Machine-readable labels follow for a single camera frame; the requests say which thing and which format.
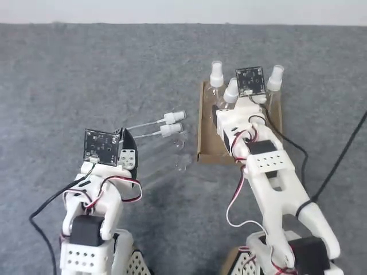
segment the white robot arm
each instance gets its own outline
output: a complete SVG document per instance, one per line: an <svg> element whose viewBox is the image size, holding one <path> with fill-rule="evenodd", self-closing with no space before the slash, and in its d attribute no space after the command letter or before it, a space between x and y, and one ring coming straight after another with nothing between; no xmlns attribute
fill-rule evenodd
<svg viewBox="0 0 367 275"><path fill-rule="evenodd" d="M216 127L229 153L244 164L243 176L248 179L263 215L265 232L248 237L247 246L256 256L259 270L261 267L264 274L282 274L279 266L289 271L295 267L296 261L302 261L297 259L290 244L292 240L301 238L283 230L283 216L296 215L297 209L310 198L282 142L265 125L265 117L257 104L265 100L265 95L240 97L234 109L216 111ZM315 203L308 204L298 219L318 241L322 240L326 248L328 263L324 273L343 274L330 262L339 257L340 246L319 207Z"/></svg>
<svg viewBox="0 0 367 275"><path fill-rule="evenodd" d="M124 138L125 142L130 139L130 148L123 147L116 158L117 134L86 132L86 161L76 177L83 180L63 193L67 214L61 241L62 275L121 275L137 268L150 274L141 253L133 249L132 235L127 230L117 229L123 202L138 201L142 197L140 183L132 178L137 167L135 143L131 136ZM140 195L123 199L134 186L140 188ZM132 255L139 260L130 262Z"/></svg>

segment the white spray nozzle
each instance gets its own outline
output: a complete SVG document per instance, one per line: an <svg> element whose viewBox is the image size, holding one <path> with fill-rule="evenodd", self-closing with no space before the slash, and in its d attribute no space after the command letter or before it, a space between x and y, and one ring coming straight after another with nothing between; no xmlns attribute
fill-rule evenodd
<svg viewBox="0 0 367 275"><path fill-rule="evenodd" d="M269 77L267 88L270 91L279 91L282 86L282 77L284 73L284 67L281 65L276 65L273 68L271 76Z"/></svg>
<svg viewBox="0 0 367 275"><path fill-rule="evenodd" d="M213 87L219 88L224 85L224 77L222 70L222 62L212 62L212 73L210 74L210 84Z"/></svg>
<svg viewBox="0 0 367 275"><path fill-rule="evenodd" d="M171 125L162 125L159 133L165 138L167 136L172 135L173 133L179 133L181 131L182 131L182 124L175 123Z"/></svg>
<svg viewBox="0 0 367 275"><path fill-rule="evenodd" d="M223 99L227 103L235 103L239 97L239 89L237 86L237 78L233 77L229 81L228 87L224 92Z"/></svg>
<svg viewBox="0 0 367 275"><path fill-rule="evenodd" d="M164 121L166 124L173 124L177 121L183 120L186 118L186 112L185 111L179 111L174 113L166 113L164 115Z"/></svg>

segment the perforated bracket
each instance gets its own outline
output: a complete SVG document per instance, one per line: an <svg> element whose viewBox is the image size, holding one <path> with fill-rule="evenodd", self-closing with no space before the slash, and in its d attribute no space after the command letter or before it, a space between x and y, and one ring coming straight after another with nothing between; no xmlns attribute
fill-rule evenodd
<svg viewBox="0 0 367 275"><path fill-rule="evenodd" d="M135 250L128 262L126 275L151 275L140 250Z"/></svg>
<svg viewBox="0 0 367 275"><path fill-rule="evenodd" d="M118 164L122 165L127 170L132 170L135 167L135 150L122 149Z"/></svg>
<svg viewBox="0 0 367 275"><path fill-rule="evenodd" d="M229 275L255 275L256 261L250 261L251 257L252 255L248 252L239 252Z"/></svg>
<svg viewBox="0 0 367 275"><path fill-rule="evenodd" d="M285 150L250 155L247 157L246 166L252 176L282 169L295 170Z"/></svg>
<svg viewBox="0 0 367 275"><path fill-rule="evenodd" d="M100 246L61 244L60 268L76 272L104 273L113 262L114 243L109 240Z"/></svg>

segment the black cable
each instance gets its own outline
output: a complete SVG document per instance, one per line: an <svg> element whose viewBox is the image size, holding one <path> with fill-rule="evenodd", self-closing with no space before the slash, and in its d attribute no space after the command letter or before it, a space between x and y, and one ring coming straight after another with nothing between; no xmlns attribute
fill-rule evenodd
<svg viewBox="0 0 367 275"><path fill-rule="evenodd" d="M43 230L38 226L38 224L36 224L36 222L33 220L44 208L46 208L46 206L48 204L50 204L54 199L56 199L60 194L62 194L63 192L67 191L67 189L74 187L75 185L77 185L78 183L80 183L81 181L85 180L92 172L92 170L94 169L94 167L96 166L96 164L93 164L92 168L89 170L89 172L81 177L80 179L74 180L72 183L68 184L67 186L65 186L63 189L59 190L58 192L56 192L55 194L53 194L51 197L49 197L35 212L33 212L28 220L29 222L33 225L33 227L35 228L35 230L41 235L42 239L44 239L44 241L47 244L47 248L50 252L51 255L51 262L52 262L52 271L53 271L53 275L57 275L57 268L56 268L56 259L55 259L55 253L53 251L52 245L50 243L50 241L48 240L46 234L43 232Z"/></svg>
<svg viewBox="0 0 367 275"><path fill-rule="evenodd" d="M358 123L358 125L356 126L356 128L354 129L353 133L350 135L349 140L347 141L346 145L344 146L343 151L341 152L340 156L338 157L337 161L335 162L335 164L333 165L333 168L330 170L329 174L326 176L325 180L323 181L323 183L321 184L319 190L316 192L315 195L313 195L311 197L311 199L307 202L305 202L304 204L302 204L296 212L296 218L298 218L301 210L303 208L305 208L307 205L309 205L311 202L317 202L321 193L324 191L324 189L326 188L327 184L330 182L331 177L335 174L335 171L337 170L337 168L339 167L341 161L343 160L345 154L347 153L349 147L351 146L354 138L357 136L359 130L362 128L363 123L366 121L367 118L367 111L365 111L364 115L362 116L360 122Z"/></svg>
<svg viewBox="0 0 367 275"><path fill-rule="evenodd" d="M270 114L269 114L269 110L268 108L264 105L264 104L261 104L261 103L257 103L253 100L252 96L249 96L249 99L259 105L260 107L262 107L264 110L265 110L265 115L266 115L266 118L269 122L269 124L271 125L271 127L273 128L273 130L279 135L281 136L285 141L289 142L290 144L292 144L295 148L297 148L298 150L302 151L303 154L304 154L304 159L303 159L303 162L302 162L302 166L301 166L301 170L300 170L300 177L301 177L301 184L303 186L304 189L306 189L306 164L307 164L307 161L309 159L309 154L307 153L307 151L300 145L296 144L294 141L292 141L291 139L287 138L286 136L284 136L278 129L277 127L275 126L275 124L273 123L273 121L271 120L270 118Z"/></svg>

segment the cardboard tray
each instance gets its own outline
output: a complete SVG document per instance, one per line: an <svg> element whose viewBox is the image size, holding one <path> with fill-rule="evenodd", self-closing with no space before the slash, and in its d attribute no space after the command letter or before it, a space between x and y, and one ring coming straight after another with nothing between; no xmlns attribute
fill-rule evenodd
<svg viewBox="0 0 367 275"><path fill-rule="evenodd" d="M197 142L197 161L211 164L234 164L235 160L227 152L223 141L218 136L216 127L211 120L205 119L202 115L203 96L205 82L200 85L200 106L199 106L199 128ZM272 121L280 132L283 132L282 106L272 106Z"/></svg>

